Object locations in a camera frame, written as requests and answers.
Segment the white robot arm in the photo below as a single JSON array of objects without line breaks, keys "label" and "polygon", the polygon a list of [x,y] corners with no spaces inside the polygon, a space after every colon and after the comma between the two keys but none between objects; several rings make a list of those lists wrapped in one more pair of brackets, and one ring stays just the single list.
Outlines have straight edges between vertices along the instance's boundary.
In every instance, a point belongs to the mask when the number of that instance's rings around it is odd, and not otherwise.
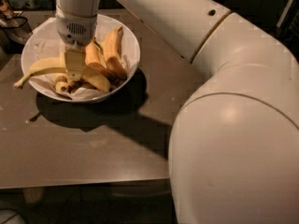
[{"label": "white robot arm", "polygon": [[[299,224],[299,65],[275,38],[211,0],[117,0],[206,83],[169,144],[180,224]],[[99,0],[56,0],[58,32],[84,45]]]}]

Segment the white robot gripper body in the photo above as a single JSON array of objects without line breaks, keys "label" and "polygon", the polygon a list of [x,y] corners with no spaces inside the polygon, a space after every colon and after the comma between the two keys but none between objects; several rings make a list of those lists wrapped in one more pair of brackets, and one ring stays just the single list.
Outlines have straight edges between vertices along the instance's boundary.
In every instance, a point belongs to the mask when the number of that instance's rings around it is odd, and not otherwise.
[{"label": "white robot gripper body", "polygon": [[97,10],[87,9],[82,14],[56,7],[57,32],[69,45],[87,46],[94,38]]}]

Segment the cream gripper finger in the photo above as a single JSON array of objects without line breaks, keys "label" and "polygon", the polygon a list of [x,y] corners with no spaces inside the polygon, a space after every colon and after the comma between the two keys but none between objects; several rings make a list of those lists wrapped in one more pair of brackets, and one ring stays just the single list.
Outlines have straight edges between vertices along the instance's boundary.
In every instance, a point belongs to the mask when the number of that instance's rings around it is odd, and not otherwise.
[{"label": "cream gripper finger", "polygon": [[64,47],[64,62],[67,78],[70,81],[79,81],[81,79],[83,65],[85,64],[85,48],[74,44]]}]

